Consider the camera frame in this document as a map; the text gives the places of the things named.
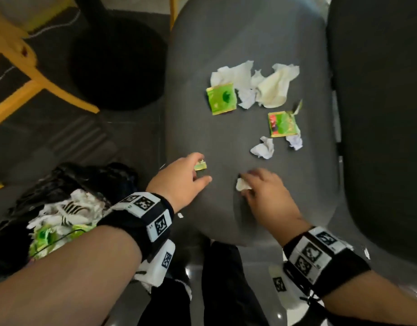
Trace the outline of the dark grey padded chair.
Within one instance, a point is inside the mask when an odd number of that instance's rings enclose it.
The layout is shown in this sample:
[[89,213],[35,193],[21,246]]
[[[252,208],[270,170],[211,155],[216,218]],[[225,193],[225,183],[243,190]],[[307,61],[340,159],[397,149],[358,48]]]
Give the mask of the dark grey padded chair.
[[350,214],[417,265],[417,0],[332,0],[326,34]]

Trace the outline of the yellow chair leg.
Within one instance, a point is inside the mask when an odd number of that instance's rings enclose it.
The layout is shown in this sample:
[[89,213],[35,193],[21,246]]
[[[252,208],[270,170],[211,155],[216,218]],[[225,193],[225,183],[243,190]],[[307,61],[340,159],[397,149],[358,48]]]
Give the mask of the yellow chair leg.
[[170,30],[172,31],[174,23],[179,14],[179,1],[180,0],[169,0],[170,10]]

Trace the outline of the crumpled green wrappers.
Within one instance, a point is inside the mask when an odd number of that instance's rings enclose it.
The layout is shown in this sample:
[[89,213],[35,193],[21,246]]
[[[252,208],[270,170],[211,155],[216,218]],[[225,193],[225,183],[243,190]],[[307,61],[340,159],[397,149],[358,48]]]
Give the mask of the crumpled green wrappers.
[[96,224],[43,225],[35,229],[32,234],[29,258],[31,260],[41,259],[95,227]]

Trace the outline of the black trash bag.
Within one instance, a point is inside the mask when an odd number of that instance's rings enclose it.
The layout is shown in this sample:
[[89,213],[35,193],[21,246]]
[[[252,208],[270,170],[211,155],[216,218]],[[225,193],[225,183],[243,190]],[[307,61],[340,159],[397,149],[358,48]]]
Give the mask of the black trash bag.
[[24,268],[31,260],[29,247],[33,230],[28,230],[45,204],[70,198],[81,189],[106,203],[107,208],[120,202],[138,189],[138,175],[121,163],[106,166],[80,166],[64,163],[19,197],[0,221],[0,278],[6,278]]

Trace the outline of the person's right hand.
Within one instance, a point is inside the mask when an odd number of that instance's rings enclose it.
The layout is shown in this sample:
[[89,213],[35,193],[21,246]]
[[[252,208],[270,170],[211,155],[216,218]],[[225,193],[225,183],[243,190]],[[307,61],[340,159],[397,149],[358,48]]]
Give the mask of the person's right hand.
[[257,168],[240,175],[260,192],[259,204],[249,205],[253,216],[284,247],[313,226],[305,220],[281,178]]

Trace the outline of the person's left forearm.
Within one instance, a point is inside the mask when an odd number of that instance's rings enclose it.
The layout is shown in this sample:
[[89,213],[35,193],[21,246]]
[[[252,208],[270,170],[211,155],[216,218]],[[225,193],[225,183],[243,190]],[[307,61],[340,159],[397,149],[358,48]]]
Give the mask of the person's left forearm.
[[140,263],[126,232],[99,226],[0,282],[0,326],[101,326]]

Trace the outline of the person's right forearm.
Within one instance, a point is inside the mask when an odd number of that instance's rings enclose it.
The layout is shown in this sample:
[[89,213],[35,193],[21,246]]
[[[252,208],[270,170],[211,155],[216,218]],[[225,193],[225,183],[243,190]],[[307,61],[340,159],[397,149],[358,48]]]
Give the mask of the person's right forearm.
[[322,300],[338,316],[417,326],[417,298],[374,271],[354,277]]

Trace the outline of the large white crumpled tissue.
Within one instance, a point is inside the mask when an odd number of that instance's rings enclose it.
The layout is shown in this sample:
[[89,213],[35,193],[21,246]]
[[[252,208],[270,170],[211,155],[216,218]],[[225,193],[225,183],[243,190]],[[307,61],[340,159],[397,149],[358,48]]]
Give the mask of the large white crumpled tissue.
[[261,70],[255,70],[252,75],[254,61],[248,60],[235,67],[224,66],[211,73],[211,87],[232,83],[237,91],[243,109],[249,109],[256,103],[257,86],[265,80]]

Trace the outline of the cream crumpled tissue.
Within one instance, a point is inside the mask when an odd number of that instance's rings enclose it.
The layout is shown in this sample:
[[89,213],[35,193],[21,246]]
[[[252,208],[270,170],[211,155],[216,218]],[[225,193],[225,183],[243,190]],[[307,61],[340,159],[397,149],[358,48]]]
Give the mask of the cream crumpled tissue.
[[274,64],[274,72],[256,86],[256,102],[267,109],[281,107],[287,101],[290,82],[300,74],[298,65]]

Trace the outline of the pile of white tissues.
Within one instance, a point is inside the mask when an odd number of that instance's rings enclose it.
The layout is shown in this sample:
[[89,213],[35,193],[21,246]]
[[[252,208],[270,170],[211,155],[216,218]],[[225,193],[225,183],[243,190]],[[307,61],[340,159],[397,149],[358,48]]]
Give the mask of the pile of white tissues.
[[45,204],[38,215],[29,221],[27,229],[37,232],[47,228],[58,235],[66,235],[74,231],[75,226],[92,228],[107,210],[105,202],[89,192],[77,189],[67,200]]

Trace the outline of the small crumpled white tissue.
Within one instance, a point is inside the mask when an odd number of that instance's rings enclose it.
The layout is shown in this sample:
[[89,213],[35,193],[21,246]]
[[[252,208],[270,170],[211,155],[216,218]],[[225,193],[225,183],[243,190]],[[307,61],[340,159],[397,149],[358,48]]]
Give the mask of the small crumpled white tissue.
[[260,137],[260,143],[251,148],[250,153],[258,158],[271,159],[274,154],[273,138]]

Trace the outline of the yellow wooden chair frame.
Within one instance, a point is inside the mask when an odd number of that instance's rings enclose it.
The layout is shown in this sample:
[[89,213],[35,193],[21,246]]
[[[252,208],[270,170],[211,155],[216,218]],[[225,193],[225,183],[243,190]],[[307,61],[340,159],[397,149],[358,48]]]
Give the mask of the yellow wooden chair frame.
[[97,106],[75,97],[46,78],[37,69],[38,59],[34,50],[26,43],[27,39],[34,38],[47,29],[43,29],[36,34],[30,34],[30,32],[43,26],[72,6],[75,6],[74,0],[62,0],[52,8],[34,17],[23,27],[10,23],[8,19],[0,14],[0,54],[12,63],[13,68],[17,68],[30,78],[29,81],[0,103],[0,124],[43,90],[49,91],[80,109],[94,114],[99,113],[100,110]]

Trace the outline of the black round table base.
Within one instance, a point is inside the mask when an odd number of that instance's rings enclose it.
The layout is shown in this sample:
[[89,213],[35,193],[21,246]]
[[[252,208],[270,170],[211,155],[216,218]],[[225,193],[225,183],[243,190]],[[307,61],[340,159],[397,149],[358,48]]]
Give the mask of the black round table base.
[[101,0],[75,0],[88,28],[71,46],[76,87],[99,109],[133,110],[164,93],[166,41],[151,27],[114,16]]

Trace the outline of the person's black trousers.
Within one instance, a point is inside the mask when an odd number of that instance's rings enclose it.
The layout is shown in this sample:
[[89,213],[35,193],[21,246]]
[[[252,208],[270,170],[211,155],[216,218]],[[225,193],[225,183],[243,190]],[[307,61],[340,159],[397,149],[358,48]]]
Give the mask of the person's black trousers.
[[[137,326],[192,326],[187,261],[174,257]],[[204,326],[270,326],[249,286],[237,246],[205,239],[201,277]]]

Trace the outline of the grey padded chair seat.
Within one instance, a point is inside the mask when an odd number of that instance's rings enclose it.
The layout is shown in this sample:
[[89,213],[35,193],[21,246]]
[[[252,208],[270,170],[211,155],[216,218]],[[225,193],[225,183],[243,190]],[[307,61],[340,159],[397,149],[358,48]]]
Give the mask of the grey padded chair seat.
[[[268,137],[270,110],[252,106],[212,115],[206,95],[210,76],[223,66],[254,61],[264,76],[272,65],[298,65],[299,76],[279,110],[297,116],[303,148],[274,139],[274,155],[257,158],[250,149]],[[205,156],[212,182],[181,213],[201,233],[234,245],[270,245],[236,191],[240,173],[266,168],[282,178],[310,223],[330,222],[340,193],[332,109],[326,22],[312,0],[189,0],[181,10],[168,46],[165,87],[168,162],[192,152]]]

